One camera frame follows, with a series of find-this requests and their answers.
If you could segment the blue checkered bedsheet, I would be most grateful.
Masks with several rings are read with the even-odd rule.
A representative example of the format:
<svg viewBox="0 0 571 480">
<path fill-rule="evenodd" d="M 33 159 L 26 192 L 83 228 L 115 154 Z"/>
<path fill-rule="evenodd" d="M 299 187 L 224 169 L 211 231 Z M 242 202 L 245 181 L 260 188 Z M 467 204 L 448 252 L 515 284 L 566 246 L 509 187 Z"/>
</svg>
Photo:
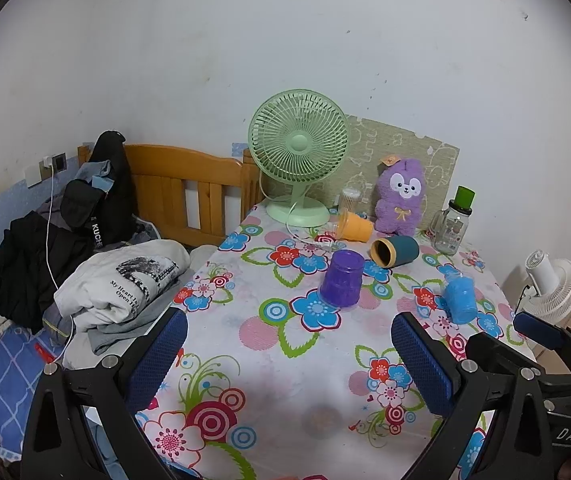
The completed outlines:
<svg viewBox="0 0 571 480">
<path fill-rule="evenodd" d="M 63 347 L 46 330 L 12 325 L 0 338 L 0 447 L 22 452 L 32 397 L 46 361 Z"/>
</svg>

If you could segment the floral tablecloth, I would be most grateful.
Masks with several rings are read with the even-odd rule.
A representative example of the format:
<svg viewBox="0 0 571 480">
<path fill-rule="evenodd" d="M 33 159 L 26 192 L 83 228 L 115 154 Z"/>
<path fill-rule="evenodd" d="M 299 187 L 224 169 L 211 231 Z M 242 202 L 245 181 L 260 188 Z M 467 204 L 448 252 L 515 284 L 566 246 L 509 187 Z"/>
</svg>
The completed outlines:
<svg viewBox="0 0 571 480">
<path fill-rule="evenodd" d="M 287 228 L 256 206 L 177 294 L 188 337 L 136 414 L 170 466 L 202 479 L 398 479 L 441 421 L 391 339 L 413 314 L 457 359 L 485 333 L 526 352 L 513 312 L 479 254 L 367 262 L 357 304 L 326 306 L 319 287 L 336 245 L 328 226 Z M 477 315 L 450 321 L 445 277 L 473 278 Z"/>
</svg>

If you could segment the light blue cup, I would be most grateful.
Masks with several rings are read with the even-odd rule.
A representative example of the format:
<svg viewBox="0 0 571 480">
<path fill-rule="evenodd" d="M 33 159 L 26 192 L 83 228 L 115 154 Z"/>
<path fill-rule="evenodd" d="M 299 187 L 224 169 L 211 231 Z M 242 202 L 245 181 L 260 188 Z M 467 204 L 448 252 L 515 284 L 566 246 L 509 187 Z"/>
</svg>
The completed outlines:
<svg viewBox="0 0 571 480">
<path fill-rule="evenodd" d="M 462 273 L 448 274 L 442 290 L 439 307 L 451 322 L 462 325 L 476 318 L 477 307 L 473 278 Z"/>
</svg>

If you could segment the orange plastic cup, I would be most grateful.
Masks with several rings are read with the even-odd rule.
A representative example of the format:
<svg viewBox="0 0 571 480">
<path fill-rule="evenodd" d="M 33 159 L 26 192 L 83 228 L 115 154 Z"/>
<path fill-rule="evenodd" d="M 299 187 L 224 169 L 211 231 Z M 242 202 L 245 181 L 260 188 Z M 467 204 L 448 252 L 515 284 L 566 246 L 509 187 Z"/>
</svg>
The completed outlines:
<svg viewBox="0 0 571 480">
<path fill-rule="evenodd" d="M 336 237 L 348 242 L 366 243 L 374 231 L 374 224 L 355 212 L 344 209 L 339 215 L 336 226 Z"/>
</svg>

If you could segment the white standing fan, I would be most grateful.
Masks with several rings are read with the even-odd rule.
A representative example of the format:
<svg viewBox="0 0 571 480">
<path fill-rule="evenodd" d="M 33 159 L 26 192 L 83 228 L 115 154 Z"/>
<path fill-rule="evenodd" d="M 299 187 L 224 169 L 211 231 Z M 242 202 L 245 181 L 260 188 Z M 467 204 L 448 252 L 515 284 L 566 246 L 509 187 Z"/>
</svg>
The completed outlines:
<svg viewBox="0 0 571 480">
<path fill-rule="evenodd" d="M 561 326 L 571 315 L 571 260 L 551 259 L 536 249 L 525 260 L 528 283 L 517 303 L 517 313 Z"/>
</svg>

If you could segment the teal cup yellow rim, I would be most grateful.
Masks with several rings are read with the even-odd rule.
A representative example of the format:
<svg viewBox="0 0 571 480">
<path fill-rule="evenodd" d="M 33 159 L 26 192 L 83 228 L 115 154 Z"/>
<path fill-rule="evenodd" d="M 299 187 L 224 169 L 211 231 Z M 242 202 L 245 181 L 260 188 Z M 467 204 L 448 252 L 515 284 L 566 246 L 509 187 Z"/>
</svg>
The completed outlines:
<svg viewBox="0 0 571 480">
<path fill-rule="evenodd" d="M 417 241 L 406 235 L 377 238 L 370 247 L 371 259 L 383 269 L 412 263 L 419 257 L 419 253 Z"/>
</svg>

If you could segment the white folded t-shirt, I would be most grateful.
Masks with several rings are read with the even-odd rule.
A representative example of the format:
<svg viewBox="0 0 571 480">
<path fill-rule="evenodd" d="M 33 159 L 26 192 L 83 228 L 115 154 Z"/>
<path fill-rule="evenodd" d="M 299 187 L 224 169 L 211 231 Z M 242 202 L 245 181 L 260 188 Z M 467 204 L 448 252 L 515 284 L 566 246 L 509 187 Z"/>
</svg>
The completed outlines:
<svg viewBox="0 0 571 480">
<path fill-rule="evenodd" d="M 98 252 L 66 278 L 54 294 L 61 316 L 77 330 L 124 323 L 180 278 L 189 252 L 175 240 L 149 240 Z"/>
</svg>

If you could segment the purple plastic cup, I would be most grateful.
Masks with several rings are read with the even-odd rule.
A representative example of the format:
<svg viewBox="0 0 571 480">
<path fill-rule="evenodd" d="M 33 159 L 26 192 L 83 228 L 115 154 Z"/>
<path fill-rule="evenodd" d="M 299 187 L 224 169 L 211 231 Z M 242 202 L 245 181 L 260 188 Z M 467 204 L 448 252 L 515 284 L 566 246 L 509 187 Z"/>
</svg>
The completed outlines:
<svg viewBox="0 0 571 480">
<path fill-rule="evenodd" d="M 363 286 L 365 263 L 365 258 L 353 250 L 334 252 L 319 287 L 321 299 L 336 308 L 355 306 Z"/>
</svg>

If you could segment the cotton swab container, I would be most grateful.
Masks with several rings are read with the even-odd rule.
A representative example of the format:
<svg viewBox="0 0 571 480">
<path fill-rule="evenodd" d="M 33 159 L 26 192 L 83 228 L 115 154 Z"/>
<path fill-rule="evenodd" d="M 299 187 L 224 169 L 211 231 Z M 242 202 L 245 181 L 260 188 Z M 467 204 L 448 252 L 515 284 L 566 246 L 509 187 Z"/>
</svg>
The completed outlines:
<svg viewBox="0 0 571 480">
<path fill-rule="evenodd" d="M 360 188 L 353 188 L 352 186 L 343 188 L 340 195 L 339 211 L 355 212 L 360 203 L 361 196 L 363 196 L 363 191 L 361 191 Z"/>
</svg>

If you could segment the purple plush bunny toy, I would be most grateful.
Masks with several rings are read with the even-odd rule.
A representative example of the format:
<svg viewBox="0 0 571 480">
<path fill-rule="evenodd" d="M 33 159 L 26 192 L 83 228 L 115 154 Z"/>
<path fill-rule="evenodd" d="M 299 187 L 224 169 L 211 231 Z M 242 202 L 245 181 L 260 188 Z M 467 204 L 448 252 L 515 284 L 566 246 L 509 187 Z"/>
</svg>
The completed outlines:
<svg viewBox="0 0 571 480">
<path fill-rule="evenodd" d="M 415 158 L 386 166 L 377 181 L 374 229 L 386 234 L 413 236 L 422 220 L 424 171 Z"/>
</svg>

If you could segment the green desk fan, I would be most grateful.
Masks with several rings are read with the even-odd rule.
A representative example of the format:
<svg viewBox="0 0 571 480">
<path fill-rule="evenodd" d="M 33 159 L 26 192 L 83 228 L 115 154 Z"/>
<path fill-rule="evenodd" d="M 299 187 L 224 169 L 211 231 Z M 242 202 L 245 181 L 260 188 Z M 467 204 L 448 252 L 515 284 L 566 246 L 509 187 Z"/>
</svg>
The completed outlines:
<svg viewBox="0 0 571 480">
<path fill-rule="evenodd" d="M 291 188 L 268 200 L 269 216 L 302 228 L 328 222 L 328 207 L 308 190 L 339 169 L 349 143 L 343 110 L 319 92 L 285 90 L 264 101 L 248 126 L 248 149 L 262 174 Z"/>
</svg>

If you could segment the beige patterned board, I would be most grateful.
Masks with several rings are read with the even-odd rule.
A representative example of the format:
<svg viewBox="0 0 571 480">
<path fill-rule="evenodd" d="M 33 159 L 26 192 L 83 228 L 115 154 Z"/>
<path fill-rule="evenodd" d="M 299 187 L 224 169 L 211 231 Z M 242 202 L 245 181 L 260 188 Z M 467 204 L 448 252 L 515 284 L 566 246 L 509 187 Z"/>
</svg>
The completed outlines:
<svg viewBox="0 0 571 480">
<path fill-rule="evenodd" d="M 375 183 L 383 171 L 382 159 L 389 155 L 415 158 L 424 169 L 425 192 L 419 228 L 425 229 L 436 211 L 445 204 L 459 148 L 367 118 L 351 116 L 348 125 L 351 128 L 351 146 L 346 158 L 330 177 L 313 185 L 308 195 L 325 206 L 334 206 L 339 202 L 343 188 L 348 183 L 355 183 L 363 189 L 357 210 L 373 214 L 377 200 Z"/>
</svg>

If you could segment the glass jar green lid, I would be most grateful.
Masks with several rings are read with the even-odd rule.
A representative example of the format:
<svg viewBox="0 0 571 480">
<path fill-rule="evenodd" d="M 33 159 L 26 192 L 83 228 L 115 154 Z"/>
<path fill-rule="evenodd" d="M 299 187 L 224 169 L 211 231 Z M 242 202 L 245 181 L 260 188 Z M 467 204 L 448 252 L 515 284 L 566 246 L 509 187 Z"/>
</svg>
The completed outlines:
<svg viewBox="0 0 571 480">
<path fill-rule="evenodd" d="M 468 229 L 474 197 L 475 192 L 471 188 L 459 186 L 448 207 L 436 212 L 430 230 L 432 245 L 438 252 L 456 255 Z"/>
</svg>

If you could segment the black clothes pile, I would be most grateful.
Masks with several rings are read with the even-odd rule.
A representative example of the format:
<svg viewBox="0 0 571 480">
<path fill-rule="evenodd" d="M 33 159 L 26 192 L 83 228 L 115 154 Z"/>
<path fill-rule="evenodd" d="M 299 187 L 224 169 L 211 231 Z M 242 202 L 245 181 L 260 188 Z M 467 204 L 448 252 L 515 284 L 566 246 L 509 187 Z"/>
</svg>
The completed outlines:
<svg viewBox="0 0 571 480">
<path fill-rule="evenodd" d="M 42 329 L 42 315 L 53 304 L 54 292 L 100 249 L 128 242 L 141 231 L 133 228 L 125 240 L 114 240 L 108 222 L 98 216 L 103 194 L 125 191 L 131 178 L 125 136 L 105 131 L 90 158 L 45 212 L 33 210 L 15 219 L 0 244 L 0 315 L 32 332 Z"/>
</svg>

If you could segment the wall power outlet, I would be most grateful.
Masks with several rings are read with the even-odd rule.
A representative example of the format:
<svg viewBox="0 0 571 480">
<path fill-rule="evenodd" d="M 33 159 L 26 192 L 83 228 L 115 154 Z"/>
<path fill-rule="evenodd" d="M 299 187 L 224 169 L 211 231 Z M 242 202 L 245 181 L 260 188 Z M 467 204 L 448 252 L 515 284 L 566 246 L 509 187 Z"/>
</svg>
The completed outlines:
<svg viewBox="0 0 571 480">
<path fill-rule="evenodd" d="M 58 179 L 64 176 L 67 170 L 67 157 L 65 153 L 43 157 L 35 165 L 24 170 L 26 188 L 33 188 L 44 180 Z"/>
</svg>

